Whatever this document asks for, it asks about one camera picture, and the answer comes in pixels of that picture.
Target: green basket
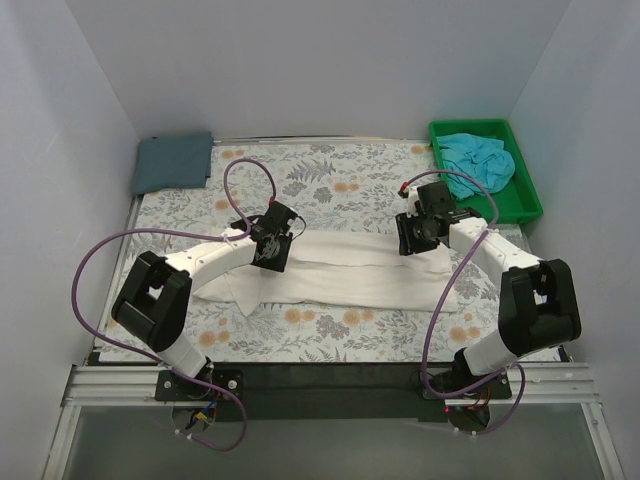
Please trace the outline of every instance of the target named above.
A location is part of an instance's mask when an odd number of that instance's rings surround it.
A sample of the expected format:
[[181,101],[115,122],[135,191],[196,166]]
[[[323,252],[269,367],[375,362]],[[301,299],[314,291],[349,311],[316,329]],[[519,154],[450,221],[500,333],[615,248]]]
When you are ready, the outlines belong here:
[[[511,154],[516,171],[506,187],[492,194],[498,209],[498,223],[527,223],[542,215],[542,205],[536,189],[527,172],[522,154],[506,120],[439,120],[429,124],[431,145],[438,168],[443,168],[442,152],[438,146],[438,137],[454,133],[470,133],[480,137],[497,138],[504,141],[504,149]],[[493,218],[493,210],[489,201],[480,195],[456,201],[458,207],[476,209],[489,222]]]

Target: gray wall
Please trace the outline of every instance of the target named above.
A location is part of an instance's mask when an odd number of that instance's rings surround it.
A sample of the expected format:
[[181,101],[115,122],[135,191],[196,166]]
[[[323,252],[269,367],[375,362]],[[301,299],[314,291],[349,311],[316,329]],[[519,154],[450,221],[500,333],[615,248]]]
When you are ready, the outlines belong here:
[[569,0],[67,0],[141,136],[424,138],[511,113]]
[[640,478],[640,4],[573,0],[511,123],[545,207],[534,251],[571,265],[588,360]]
[[[124,224],[137,135],[63,0],[0,2],[0,477],[39,478],[72,362],[81,255]],[[96,320],[114,250],[87,271]]]

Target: blue towel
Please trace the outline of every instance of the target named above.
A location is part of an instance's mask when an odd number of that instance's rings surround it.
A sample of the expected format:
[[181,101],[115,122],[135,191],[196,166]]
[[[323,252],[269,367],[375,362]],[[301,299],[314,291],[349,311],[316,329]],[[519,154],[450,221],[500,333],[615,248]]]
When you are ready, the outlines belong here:
[[153,137],[140,142],[131,191],[203,188],[211,176],[211,133]]
[[[504,142],[493,138],[456,133],[438,137],[444,168],[466,173],[482,184],[489,193],[506,187],[515,172],[513,157],[504,150]],[[458,200],[482,192],[469,180],[448,175],[451,193]]]

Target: white garment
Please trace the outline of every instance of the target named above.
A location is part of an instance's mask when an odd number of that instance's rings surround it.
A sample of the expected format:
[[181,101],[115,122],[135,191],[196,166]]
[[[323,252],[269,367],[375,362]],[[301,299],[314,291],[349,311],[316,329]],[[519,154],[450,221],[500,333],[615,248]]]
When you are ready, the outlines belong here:
[[[246,316],[260,303],[331,305],[433,311],[451,259],[443,245],[400,256],[394,235],[307,230],[291,245],[284,273],[251,265],[236,268],[194,293],[212,302],[236,302]],[[453,290],[443,311],[457,311]]]

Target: purple cable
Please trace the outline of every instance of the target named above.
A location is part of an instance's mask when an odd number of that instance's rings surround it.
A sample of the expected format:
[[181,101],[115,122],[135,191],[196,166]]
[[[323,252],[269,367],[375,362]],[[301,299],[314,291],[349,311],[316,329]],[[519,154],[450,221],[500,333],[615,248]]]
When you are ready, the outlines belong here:
[[[231,171],[231,168],[238,164],[238,163],[252,163],[254,165],[257,165],[258,167],[260,167],[266,174],[267,177],[269,178],[269,182],[271,183],[271,188],[272,188],[272,199],[275,198],[276,196],[276,185],[275,182],[273,180],[273,177],[271,175],[271,173],[267,170],[267,168],[262,165],[260,162],[258,162],[257,160],[253,160],[251,158],[241,158],[238,160],[234,160],[233,162],[229,163],[229,165],[227,165],[227,168],[224,171],[224,177],[223,177],[223,186],[224,186],[224,191],[227,194],[227,198],[229,200],[229,204],[231,205],[231,207],[233,207],[233,209],[236,211],[236,213],[238,213],[238,215],[240,215],[240,218],[242,218],[242,220],[244,220],[246,226],[247,226],[247,230],[242,233],[241,235],[235,235],[233,237],[227,237],[226,239],[223,237],[216,237],[216,236],[212,236],[212,235],[202,235],[202,234],[198,234],[198,233],[188,233],[188,232],[180,232],[180,231],[176,231],[176,230],[165,230],[162,228],[132,228],[129,230],[122,230],[120,232],[116,232],[112,235],[109,235],[108,237],[100,240],[98,243],[96,243],[86,254],[84,257],[82,257],[82,260],[80,260],[80,264],[78,265],[78,268],[76,269],[76,273],[73,276],[73,282],[71,283],[71,308],[73,310],[73,314],[75,315],[76,319],[78,320],[78,322],[80,323],[80,325],[82,325],[82,327],[87,330],[89,333],[91,333],[93,336],[99,338],[100,340],[106,342],[106,343],[110,343],[111,345],[114,345],[116,347],[122,348],[124,350],[129,350],[131,352],[135,352],[138,353],[140,355],[143,355],[147,358],[150,358],[151,360],[153,360],[154,362],[157,363],[161,363],[162,360],[157,357],[156,355],[149,353],[149,352],[145,352],[144,350],[140,349],[140,348],[136,348],[133,347],[131,345],[127,345],[125,343],[119,342],[117,340],[114,340],[112,338],[107,337],[106,335],[103,335],[102,333],[100,333],[98,330],[96,330],[95,328],[93,328],[91,325],[89,325],[89,323],[84,319],[84,317],[82,316],[82,314],[80,313],[80,308],[78,306],[78,284],[80,283],[80,276],[82,275],[82,272],[84,271],[84,268],[86,267],[87,263],[89,262],[89,259],[98,251],[100,250],[102,247],[104,247],[107,243],[117,239],[117,238],[121,238],[124,237],[126,235],[133,235],[136,233],[159,233],[162,235],[174,235],[174,236],[178,236],[178,237],[187,237],[187,238],[195,238],[197,240],[207,240],[210,242],[224,242],[226,241],[236,241],[236,240],[242,240],[243,238],[246,238],[250,232],[251,232],[251,222],[249,221],[249,219],[247,218],[247,216],[242,212],[242,210],[240,210],[240,208],[238,207],[238,204],[233,200],[233,196],[231,195],[231,192],[229,191],[229,185],[228,185],[228,177],[229,177],[229,172]],[[197,440],[198,442],[213,448],[214,450],[218,450],[221,452],[227,452],[229,450],[234,449],[235,447],[237,447],[242,440],[244,439],[244,436],[246,434],[247,431],[247,412],[244,408],[244,405],[242,405],[242,402],[240,400],[238,400],[238,398],[231,392],[229,392],[228,390],[225,390],[224,388],[218,387],[216,385],[213,385],[211,383],[207,383],[207,382],[203,382],[200,380],[196,380],[195,378],[191,378],[188,375],[185,375],[183,372],[181,372],[180,370],[178,370],[177,368],[171,368],[171,371],[173,373],[175,373],[177,376],[184,378],[185,380],[188,380],[192,383],[195,383],[196,385],[200,385],[203,387],[207,387],[210,388],[211,390],[220,392],[224,395],[227,395],[229,398],[231,398],[237,405],[238,408],[240,409],[240,413],[242,414],[242,432],[240,433],[240,436],[238,437],[238,439],[232,443],[231,445],[227,446],[227,447],[219,447],[217,445],[214,445],[204,439],[201,439],[197,436],[192,436],[192,438],[194,440]]]
[[[478,236],[478,239],[474,242],[474,244],[471,247],[471,249],[469,249],[469,252],[462,259],[462,261],[460,262],[460,265],[458,265],[458,267],[455,269],[455,271],[451,275],[451,278],[447,282],[447,285],[444,287],[444,290],[442,291],[442,295],[440,295],[440,299],[438,300],[438,303],[436,304],[436,308],[434,309],[433,314],[431,315],[431,321],[429,322],[429,328],[427,329],[427,334],[426,334],[425,339],[424,339],[424,347],[422,349],[422,365],[421,365],[424,387],[427,389],[427,391],[429,391],[429,393],[431,393],[435,397],[442,398],[442,399],[451,399],[451,398],[459,397],[460,395],[464,395],[465,393],[469,393],[469,392],[475,390],[476,388],[481,387],[482,385],[485,385],[486,383],[490,382],[491,380],[493,380],[498,375],[500,375],[500,374],[502,374],[504,372],[503,369],[498,370],[497,372],[494,372],[492,374],[489,374],[489,375],[483,377],[481,380],[478,380],[477,382],[469,385],[468,387],[465,387],[465,388],[462,388],[460,390],[457,390],[455,392],[450,392],[450,393],[443,393],[443,392],[436,391],[431,386],[431,384],[429,383],[429,377],[427,375],[429,345],[431,343],[431,337],[433,336],[433,331],[434,331],[434,329],[436,327],[436,323],[438,321],[438,316],[440,315],[440,311],[442,310],[442,306],[444,305],[444,302],[447,299],[447,296],[449,295],[449,292],[453,288],[453,285],[455,284],[456,280],[458,279],[458,277],[462,273],[462,270],[471,261],[471,258],[473,257],[473,255],[476,253],[476,251],[480,247],[480,244],[482,243],[482,241],[487,237],[487,235],[489,235],[489,230],[492,229],[496,225],[496,223],[498,222],[498,218],[500,217],[500,212],[498,211],[498,205],[496,205],[495,200],[493,199],[491,194],[487,191],[487,189],[482,184],[480,184],[477,180],[475,180],[474,178],[472,178],[469,175],[467,175],[465,173],[462,173],[462,172],[456,172],[456,171],[453,171],[453,170],[428,170],[426,172],[423,172],[423,173],[413,177],[406,184],[404,184],[403,187],[406,188],[407,186],[411,185],[416,180],[418,180],[418,179],[420,179],[422,177],[425,177],[427,175],[433,175],[433,174],[456,175],[456,176],[462,177],[462,178],[470,181],[471,183],[473,183],[476,187],[478,187],[480,189],[480,191],[484,194],[485,197],[487,197],[487,200],[489,200],[489,203],[491,204],[491,208],[493,209],[493,218],[491,219],[491,221],[487,225],[487,228]],[[522,375],[522,385],[520,387],[520,393],[516,397],[516,400],[514,401],[513,406],[511,407],[509,412],[507,412],[507,414],[504,416],[504,418],[502,418],[497,424],[493,425],[492,427],[483,430],[482,431],[483,433],[492,432],[492,431],[496,430],[497,428],[501,427],[502,425],[504,425],[504,423],[511,417],[511,415],[513,415],[513,413],[515,412],[516,408],[518,408],[518,405],[520,404],[520,400],[522,399],[522,395],[524,394],[525,373],[524,373],[524,370],[523,370],[523,368],[522,368],[522,366],[520,364],[514,364],[514,366],[517,367],[520,370],[520,374]]]

